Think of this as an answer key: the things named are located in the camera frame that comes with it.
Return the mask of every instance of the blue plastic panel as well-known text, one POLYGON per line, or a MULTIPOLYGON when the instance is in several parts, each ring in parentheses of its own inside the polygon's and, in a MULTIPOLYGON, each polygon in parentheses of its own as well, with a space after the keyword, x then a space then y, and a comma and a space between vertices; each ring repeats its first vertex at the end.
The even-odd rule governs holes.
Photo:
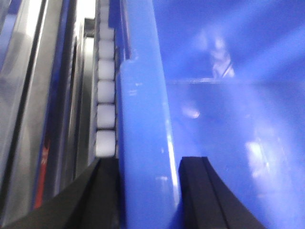
POLYGON ((126 227, 182 228, 176 168, 208 156, 267 228, 305 228, 305 1, 121 2, 126 227))

